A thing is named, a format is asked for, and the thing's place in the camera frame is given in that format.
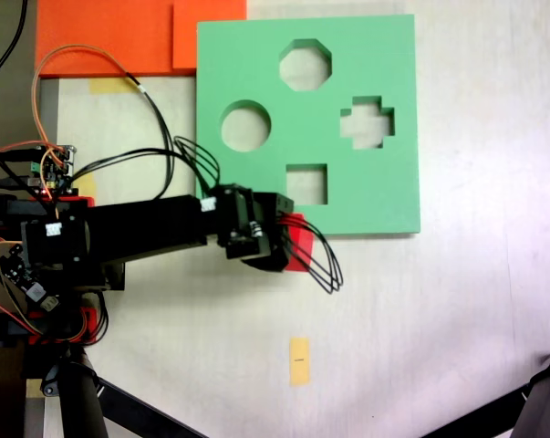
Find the white label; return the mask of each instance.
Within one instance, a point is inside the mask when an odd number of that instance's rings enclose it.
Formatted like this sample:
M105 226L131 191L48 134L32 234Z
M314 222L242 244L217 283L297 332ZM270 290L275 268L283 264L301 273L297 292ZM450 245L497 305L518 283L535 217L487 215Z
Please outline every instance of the white label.
M61 235L62 234L62 223L58 222L55 224L46 224L46 236L50 237L51 235Z
M210 212L216 209L216 198L204 198L200 201L200 204L202 205L202 212Z
M39 306L41 306L41 308L44 309L46 312L51 312L58 304L59 301L56 297L47 297L46 299L44 299L44 302L41 303Z
M46 291L39 283L34 283L34 285L26 291L26 294L28 297L37 302L44 297Z

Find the green shape sorter board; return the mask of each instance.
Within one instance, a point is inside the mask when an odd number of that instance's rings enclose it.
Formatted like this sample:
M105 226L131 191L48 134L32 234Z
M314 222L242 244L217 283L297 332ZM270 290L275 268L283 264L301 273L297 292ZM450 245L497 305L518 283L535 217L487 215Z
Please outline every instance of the green shape sorter board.
M313 45L331 60L318 89L296 91L279 63ZM359 101L393 116L380 148L355 149L340 116ZM236 105L268 113L266 142L235 151L222 123ZM420 230L413 16L206 22L198 25L197 141L222 168L222 183L287 194L287 169L325 166L327 204L296 205L323 233Z

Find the white table surface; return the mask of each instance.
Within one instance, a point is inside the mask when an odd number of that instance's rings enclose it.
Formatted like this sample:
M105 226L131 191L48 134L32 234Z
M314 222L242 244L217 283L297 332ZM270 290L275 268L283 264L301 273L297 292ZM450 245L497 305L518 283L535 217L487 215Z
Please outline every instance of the white table surface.
M528 381L550 352L550 0L248 11L416 16L422 231L334 238L346 285L331 297L215 247L130 263L126 291L108 294L109 334L88 349L98 373L212 438L416 437ZM193 137L194 79L143 82L171 130ZM139 95L59 85L57 141L79 164L160 144ZM151 198L163 165L95 174L98 203ZM191 191L178 167L171 194ZM310 339L306 386L289 385L291 337ZM46 418L45 437L61 436L57 399Z

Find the orange foam mat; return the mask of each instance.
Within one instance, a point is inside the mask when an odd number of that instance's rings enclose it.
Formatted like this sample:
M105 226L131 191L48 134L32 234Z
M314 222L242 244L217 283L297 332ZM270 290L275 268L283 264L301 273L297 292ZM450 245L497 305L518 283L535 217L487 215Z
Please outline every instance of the orange foam mat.
M195 74L197 22L245 17L246 0L37 0L36 65L50 50L76 43L108 50L134 75ZM54 57L41 76L119 72L104 57L75 50Z
M246 19L246 0L175 0L173 8L173 69L193 75L197 67L197 24L201 21ZM193 35L194 42L181 33Z

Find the yellow tape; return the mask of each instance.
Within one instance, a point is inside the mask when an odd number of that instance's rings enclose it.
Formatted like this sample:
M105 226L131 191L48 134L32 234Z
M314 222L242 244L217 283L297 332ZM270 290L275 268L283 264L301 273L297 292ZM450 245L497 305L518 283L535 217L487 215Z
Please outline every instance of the yellow tape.
M40 390L41 379L27 379L26 397L28 399L43 399L44 393Z
M291 386L309 383L309 339L291 338L290 344Z
M74 187L78 189L78 194L80 196L87 196L96 200L96 181L94 180L94 175L92 173L81 176L75 180Z
M135 84L127 78L90 78L90 94L139 93Z

